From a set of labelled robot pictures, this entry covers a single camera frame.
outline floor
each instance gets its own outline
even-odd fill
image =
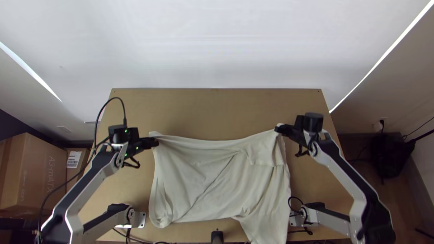
[[[342,151],[347,160],[357,158],[361,149],[368,144],[368,139],[359,136],[340,136]],[[366,158],[366,152],[361,154],[360,158]],[[389,208],[393,226],[396,233],[395,244],[432,244],[434,240],[429,239],[414,229],[421,224],[421,215],[412,197],[409,184],[404,174],[386,180],[381,183],[376,172],[367,161],[357,161],[354,168],[375,188],[380,200]],[[108,242],[97,242],[98,244],[109,244]],[[332,240],[332,242],[319,242],[320,244],[351,244],[349,239]],[[314,244],[314,241],[303,242],[303,244]]]

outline cardboard box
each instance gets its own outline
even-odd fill
[[[90,151],[86,148],[67,148],[66,152],[68,153],[66,179],[69,180],[85,167],[87,160],[89,159]],[[68,192],[82,176],[83,172],[81,172],[77,178],[71,180],[66,185],[66,192]]]
[[[28,133],[0,142],[0,216],[37,216],[44,197],[65,182],[65,162],[65,150]],[[65,192],[53,193],[43,213],[49,214]]]

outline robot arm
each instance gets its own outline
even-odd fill
[[[133,156],[158,146],[154,138],[139,138],[137,128],[116,125],[109,127],[108,131],[112,149],[106,151],[107,146],[103,147],[92,160],[90,170],[54,207],[41,228],[44,244],[90,244],[113,227],[144,227],[146,214],[135,212],[126,204],[111,204],[104,214],[85,224],[78,217],[79,211],[108,176],[123,166],[139,168],[140,164]],[[131,159],[136,165],[124,162],[126,159]]]
[[[351,238],[354,244],[392,244],[395,241],[390,213],[379,201],[375,190],[349,165],[329,133],[322,129],[322,115],[307,113],[297,116],[295,125],[280,124],[275,131],[287,136],[300,146],[296,156],[309,154],[326,166],[354,198],[349,216],[326,209],[324,203],[303,205],[292,212],[292,226],[326,225]],[[112,204],[107,211],[88,223],[82,224],[78,212],[101,183],[121,167],[138,168],[133,156],[158,146],[154,138],[139,138],[137,128],[124,125],[109,127],[110,151],[106,147],[92,160],[90,170],[54,207],[52,215],[42,225],[44,244],[93,243],[113,227],[142,228],[146,214],[135,212],[125,204]],[[131,159],[136,165],[124,162]]]
[[[351,238],[353,244],[394,243],[396,237],[389,210],[371,185],[342,157],[340,148],[322,129],[322,123],[321,114],[306,113],[297,116],[295,125],[279,124],[275,131],[299,144],[297,157],[309,154],[327,167],[354,202],[349,215],[328,210],[322,202],[304,204],[298,212],[301,214],[291,212],[290,225],[325,225]]]

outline power outlet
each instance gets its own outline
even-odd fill
[[[383,126],[383,124],[381,124],[380,120],[378,120],[377,122],[375,122],[375,123],[372,125],[372,128],[373,128],[374,132],[380,132],[380,131],[382,131],[382,129],[384,128],[384,126]]]

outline wooden table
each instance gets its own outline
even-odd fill
[[[324,114],[324,128],[338,142],[319,89],[113,89],[110,97],[114,96],[124,101],[128,126],[138,127],[141,137],[159,131],[202,140],[239,139],[273,129],[279,122],[293,124],[298,114],[318,112]],[[111,102],[105,109],[97,141],[108,135],[108,126],[121,124],[122,118],[120,104]],[[288,139],[285,143],[292,195],[305,203],[324,202],[329,209],[348,214],[352,198],[338,180],[311,157],[296,158],[296,143]],[[148,212],[154,157],[147,150],[135,158],[141,168],[123,168],[107,178],[80,212],[83,223],[103,213],[112,203],[132,204],[136,211]],[[131,236],[154,242],[209,242],[210,233],[217,228],[224,232],[226,242],[247,241],[240,224],[233,219],[174,223],[163,229],[147,219],[145,227],[133,229]],[[345,238],[323,226],[310,229],[314,235],[289,234],[288,240]],[[111,230],[99,240],[125,238]]]

